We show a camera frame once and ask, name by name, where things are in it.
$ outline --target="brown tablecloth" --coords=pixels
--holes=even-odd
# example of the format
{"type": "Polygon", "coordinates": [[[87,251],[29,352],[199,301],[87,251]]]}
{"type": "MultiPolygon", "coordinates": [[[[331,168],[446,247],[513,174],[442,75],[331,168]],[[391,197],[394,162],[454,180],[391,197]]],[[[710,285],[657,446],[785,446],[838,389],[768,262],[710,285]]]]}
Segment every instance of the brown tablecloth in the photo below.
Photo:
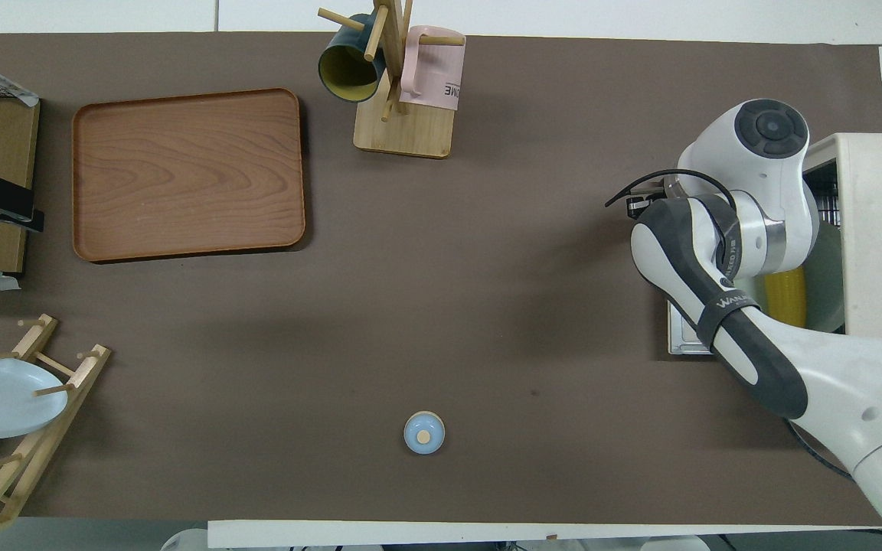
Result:
{"type": "Polygon", "coordinates": [[[43,98],[46,231],[14,318],[60,360],[115,356],[25,513],[152,519],[872,524],[665,306],[602,203],[772,97],[821,139],[882,132],[875,47],[469,39],[451,157],[352,146],[315,64],[330,34],[0,35],[43,98]],[[92,265],[70,246],[70,119],[100,101],[283,86],[301,99],[293,250],[92,265]],[[403,446],[441,415],[439,453],[403,446]]]}

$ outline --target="wooden tray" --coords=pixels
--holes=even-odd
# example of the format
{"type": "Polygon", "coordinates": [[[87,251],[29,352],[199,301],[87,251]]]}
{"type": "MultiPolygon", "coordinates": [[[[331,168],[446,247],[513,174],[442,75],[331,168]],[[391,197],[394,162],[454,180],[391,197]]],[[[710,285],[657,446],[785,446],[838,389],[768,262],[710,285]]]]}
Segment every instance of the wooden tray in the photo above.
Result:
{"type": "Polygon", "coordinates": [[[84,260],[284,247],[304,232],[288,90],[93,104],[73,117],[73,250],[84,260]]]}

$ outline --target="black velcro strap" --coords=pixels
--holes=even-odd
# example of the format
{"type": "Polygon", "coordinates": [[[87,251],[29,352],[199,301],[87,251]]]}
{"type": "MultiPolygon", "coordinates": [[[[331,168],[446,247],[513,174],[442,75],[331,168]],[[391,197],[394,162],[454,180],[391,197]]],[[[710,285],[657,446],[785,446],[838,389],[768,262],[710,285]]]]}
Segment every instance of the black velcro strap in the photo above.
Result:
{"type": "Polygon", "coordinates": [[[724,318],[733,313],[733,311],[745,306],[760,306],[749,294],[739,289],[731,289],[728,292],[721,292],[707,302],[703,307],[703,314],[700,314],[700,321],[696,324],[696,336],[700,338],[706,348],[713,350],[714,335],[717,329],[724,322],[724,318]]]}

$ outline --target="white robotic arm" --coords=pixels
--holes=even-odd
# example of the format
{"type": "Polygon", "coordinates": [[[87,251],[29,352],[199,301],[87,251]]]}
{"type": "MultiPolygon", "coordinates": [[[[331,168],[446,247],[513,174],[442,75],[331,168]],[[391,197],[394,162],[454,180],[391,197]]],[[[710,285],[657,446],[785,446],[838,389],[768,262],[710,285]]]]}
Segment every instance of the white robotic arm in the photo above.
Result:
{"type": "Polygon", "coordinates": [[[680,159],[729,189],[680,178],[631,236],[638,271],[766,408],[836,454],[882,516],[882,339],[822,334],[774,321],[735,276],[793,269],[818,232],[802,182],[804,119],[773,100],[745,102],[704,130],[680,159]]]}

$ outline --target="small blue round object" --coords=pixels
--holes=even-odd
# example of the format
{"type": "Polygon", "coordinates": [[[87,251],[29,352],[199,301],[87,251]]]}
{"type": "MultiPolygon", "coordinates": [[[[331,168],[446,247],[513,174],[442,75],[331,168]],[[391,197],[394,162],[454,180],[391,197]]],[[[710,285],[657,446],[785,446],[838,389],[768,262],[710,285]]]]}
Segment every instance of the small blue round object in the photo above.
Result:
{"type": "Polygon", "coordinates": [[[403,427],[403,441],[413,452],[434,453],[444,442],[444,422],[433,412],[416,412],[403,427]]]}

